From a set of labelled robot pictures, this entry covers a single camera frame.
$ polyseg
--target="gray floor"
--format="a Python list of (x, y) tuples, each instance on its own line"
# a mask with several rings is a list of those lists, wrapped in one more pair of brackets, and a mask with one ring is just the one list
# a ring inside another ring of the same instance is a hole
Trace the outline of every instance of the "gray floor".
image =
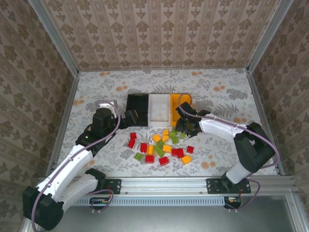
[(71, 207), (53, 232), (294, 232), (282, 197), (258, 197), (237, 213), (221, 207)]

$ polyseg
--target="yellow block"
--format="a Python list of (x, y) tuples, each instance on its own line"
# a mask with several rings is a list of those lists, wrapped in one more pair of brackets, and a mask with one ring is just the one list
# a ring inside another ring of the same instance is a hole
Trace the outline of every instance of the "yellow block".
[(165, 143), (169, 139), (168, 135), (163, 135), (162, 136), (162, 141)]
[[(178, 112), (176, 111), (176, 108), (178, 107), (178, 99), (180, 97), (180, 94), (178, 93), (173, 93), (170, 95), (170, 125), (172, 127), (176, 126), (177, 120), (180, 118)], [(190, 102), (190, 96), (189, 95), (183, 95), (181, 100), (180, 100), (180, 104), (184, 103), (184, 102), (188, 102), (189, 104)]]
[(190, 163), (192, 161), (190, 156), (185, 156), (182, 158), (183, 164)]
[(168, 129), (165, 129), (165, 130), (163, 131), (162, 135), (169, 135)]
[(147, 147), (147, 155), (152, 156), (154, 154), (154, 146), (153, 145), (149, 145)]
[(155, 134), (153, 136), (153, 140), (157, 143), (157, 142), (159, 142), (161, 140), (161, 137), (158, 134)]
[(164, 151), (164, 152), (172, 152), (172, 146), (171, 145), (163, 145), (163, 148), (162, 148), (162, 150)]

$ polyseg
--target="black bracket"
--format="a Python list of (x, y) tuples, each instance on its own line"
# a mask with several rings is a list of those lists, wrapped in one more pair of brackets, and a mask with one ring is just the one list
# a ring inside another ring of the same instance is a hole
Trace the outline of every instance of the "black bracket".
[(229, 191), (223, 186), (222, 178), (206, 179), (208, 194), (243, 194), (251, 193), (250, 183), (247, 179), (242, 179)]

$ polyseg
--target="patterned wallpaper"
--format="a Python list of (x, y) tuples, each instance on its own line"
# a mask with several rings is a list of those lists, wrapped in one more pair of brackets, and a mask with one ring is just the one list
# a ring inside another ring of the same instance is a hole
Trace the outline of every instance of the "patterned wallpaper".
[(17, 231), (22, 191), (44, 176), (72, 76), (27, 0), (0, 1), (0, 231)]
[(254, 76), (285, 171), (309, 210), (309, 0), (294, 0)]
[(245, 67), (279, 0), (43, 0), (79, 69)]

